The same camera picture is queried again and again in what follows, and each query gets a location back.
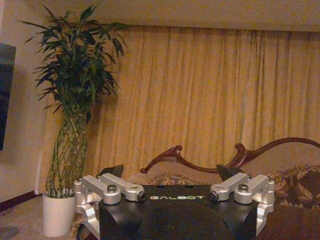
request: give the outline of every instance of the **wooden sofa frame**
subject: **wooden sofa frame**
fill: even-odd
[[[281,138],[275,141],[272,141],[256,150],[248,150],[245,148],[245,146],[242,143],[237,143],[235,145],[235,148],[237,149],[237,154],[236,156],[232,159],[230,163],[227,164],[229,167],[241,167],[245,165],[246,163],[252,161],[259,155],[263,154],[265,151],[272,149],[278,145],[285,144],[285,143],[305,143],[305,144],[311,144],[316,146],[317,148],[320,149],[320,144],[306,138],[301,138],[301,137],[286,137],[286,138]],[[161,153],[157,157],[155,157],[146,167],[140,169],[140,173],[142,174],[147,174],[150,168],[160,162],[174,162],[174,163],[179,163],[181,165],[187,166],[191,169],[198,170],[201,172],[206,172],[206,173],[218,173],[216,168],[205,168],[205,167],[200,167],[196,166],[187,160],[185,160],[181,154],[180,151],[182,150],[181,145],[174,146],[165,152]]]

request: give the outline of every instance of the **logo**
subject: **logo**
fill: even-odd
[[[162,199],[167,199],[167,200],[196,200],[196,199],[203,199],[205,196],[176,196],[176,197],[171,197],[171,196],[151,196],[151,200],[162,200]]]

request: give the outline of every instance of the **television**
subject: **television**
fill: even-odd
[[[0,150],[4,148],[16,48],[0,43]]]

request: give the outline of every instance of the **screw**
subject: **screw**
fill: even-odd
[[[218,196],[215,193],[210,192],[209,199],[210,199],[210,201],[215,202],[218,200]]]
[[[146,200],[146,198],[147,198],[147,195],[146,195],[146,193],[144,191],[140,192],[140,194],[138,195],[138,200],[140,202],[143,202],[144,200]]]
[[[114,184],[110,184],[108,185],[106,190],[108,191],[108,193],[114,193],[117,191],[117,186]]]
[[[240,192],[248,192],[249,187],[248,187],[247,184],[239,184],[238,189],[239,189]]]

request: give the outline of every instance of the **patterned cushion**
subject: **patterned cushion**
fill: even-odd
[[[270,175],[276,203],[320,210],[320,165],[303,165]]]
[[[183,176],[176,173],[165,172],[156,175],[151,179],[151,185],[204,185],[215,184],[215,182],[205,182],[189,179],[187,176]]]

